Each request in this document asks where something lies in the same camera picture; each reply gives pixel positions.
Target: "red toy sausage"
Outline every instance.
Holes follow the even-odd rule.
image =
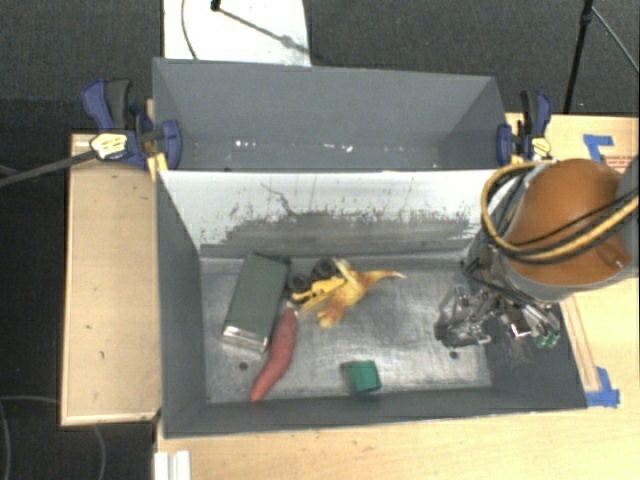
[[[296,312],[292,307],[288,307],[278,319],[271,337],[271,348],[267,360],[253,381],[249,394],[249,400],[252,402],[262,399],[289,369],[293,349],[296,346],[297,330]]]

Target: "clamp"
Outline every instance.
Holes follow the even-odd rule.
[[[551,100],[541,91],[521,91],[520,101],[524,119],[518,121],[518,133],[514,135],[506,123],[498,127],[496,153],[500,166],[551,157],[551,145],[544,136],[551,122]]]
[[[153,122],[143,110],[128,107],[130,85],[128,80],[99,78],[82,90],[82,105],[100,132],[91,140],[91,149],[100,160],[123,162],[139,169],[146,168],[150,156],[164,153],[169,169],[175,169],[182,152],[177,121],[163,121],[154,130]],[[135,119],[135,130],[127,126],[127,113]]]

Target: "wooden table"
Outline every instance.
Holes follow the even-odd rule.
[[[554,116],[547,138],[558,158],[588,158],[583,134],[613,137],[601,149],[608,161],[637,154],[637,119]],[[73,152],[87,139],[74,136]],[[72,169],[63,425],[150,420],[160,407],[152,192],[147,174],[121,164]],[[638,282],[575,300],[579,313],[564,310],[578,317],[583,378],[593,382],[591,353],[621,391],[617,410],[169,441],[159,432],[157,448],[189,450],[195,480],[631,478],[640,470]]]

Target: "black carpet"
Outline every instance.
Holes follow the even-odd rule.
[[[541,89],[561,109],[581,0],[304,0],[316,65],[496,77],[505,108]],[[596,0],[638,59],[640,0]],[[162,0],[0,0],[0,164],[27,169],[67,154],[92,127],[79,93],[98,77],[151,94],[162,55]],[[572,111],[637,115],[638,76],[605,28],[589,26]],[[65,176],[0,190],[0,397],[57,398],[65,262]],[[97,478],[91,429],[62,431],[56,407],[3,403],[12,479]],[[150,476],[150,425],[102,428],[105,478]],[[0,434],[0,474],[6,468]]]

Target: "yellow toy dinosaur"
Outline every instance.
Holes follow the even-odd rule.
[[[357,304],[366,295],[369,288],[381,279],[406,277],[395,270],[358,272],[346,260],[334,258],[333,261],[342,277],[334,276],[331,279],[316,281],[306,292],[306,296],[300,297],[305,299],[310,297],[302,304],[303,311],[324,304],[324,308],[318,312],[319,324],[324,328],[331,327],[342,320],[345,309]]]

